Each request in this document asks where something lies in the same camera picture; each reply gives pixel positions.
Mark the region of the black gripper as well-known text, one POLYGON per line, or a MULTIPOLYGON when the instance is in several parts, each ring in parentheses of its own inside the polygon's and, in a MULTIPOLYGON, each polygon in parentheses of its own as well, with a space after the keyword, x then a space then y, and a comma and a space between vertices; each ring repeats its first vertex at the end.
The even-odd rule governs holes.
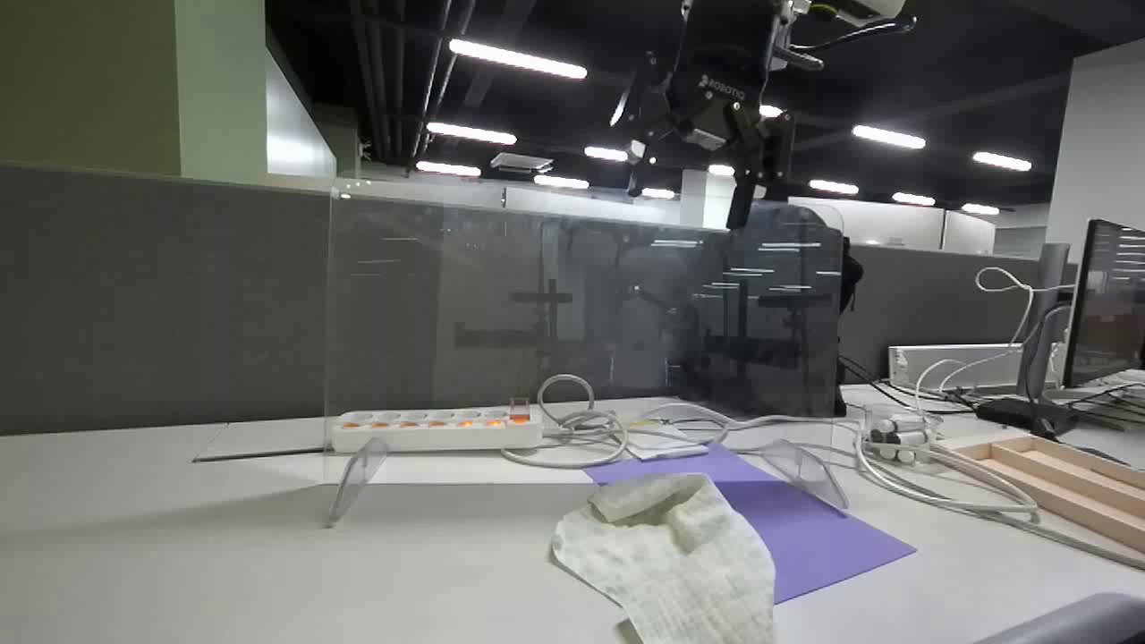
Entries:
POLYGON ((757 190, 766 190, 777 202, 791 195, 796 122, 727 112, 727 128, 727 150, 734 156, 734 197, 727 226, 746 229, 757 204, 757 190))

